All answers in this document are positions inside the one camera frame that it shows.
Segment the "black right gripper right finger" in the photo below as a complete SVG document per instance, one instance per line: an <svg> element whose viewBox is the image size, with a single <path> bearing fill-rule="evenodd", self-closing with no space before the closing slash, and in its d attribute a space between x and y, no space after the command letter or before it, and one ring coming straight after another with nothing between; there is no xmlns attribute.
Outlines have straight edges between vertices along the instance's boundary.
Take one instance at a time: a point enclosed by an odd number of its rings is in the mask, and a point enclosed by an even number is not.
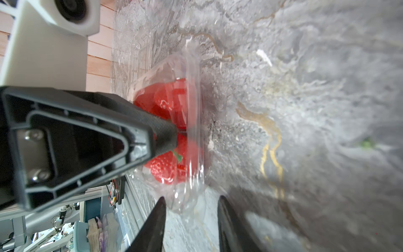
<svg viewBox="0 0 403 252"><path fill-rule="evenodd" d="M228 199L221 195L217 208L221 252L261 252Z"/></svg>

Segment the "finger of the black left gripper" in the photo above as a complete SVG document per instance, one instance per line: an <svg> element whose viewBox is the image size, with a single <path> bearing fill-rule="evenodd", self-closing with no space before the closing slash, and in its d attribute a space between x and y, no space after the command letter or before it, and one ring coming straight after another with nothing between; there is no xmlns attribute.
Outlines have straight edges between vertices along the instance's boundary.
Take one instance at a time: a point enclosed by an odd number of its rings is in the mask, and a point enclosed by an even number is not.
<svg viewBox="0 0 403 252"><path fill-rule="evenodd" d="M159 125L116 94L1 88L1 208L42 211L150 161Z"/></svg>

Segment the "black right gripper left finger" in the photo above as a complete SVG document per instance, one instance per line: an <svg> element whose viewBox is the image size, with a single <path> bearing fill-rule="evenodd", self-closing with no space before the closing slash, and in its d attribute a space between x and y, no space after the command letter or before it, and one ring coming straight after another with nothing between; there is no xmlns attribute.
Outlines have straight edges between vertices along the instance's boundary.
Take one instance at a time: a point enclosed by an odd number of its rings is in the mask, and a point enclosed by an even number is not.
<svg viewBox="0 0 403 252"><path fill-rule="evenodd" d="M166 222L166 201L160 197L126 252L161 252Z"/></svg>

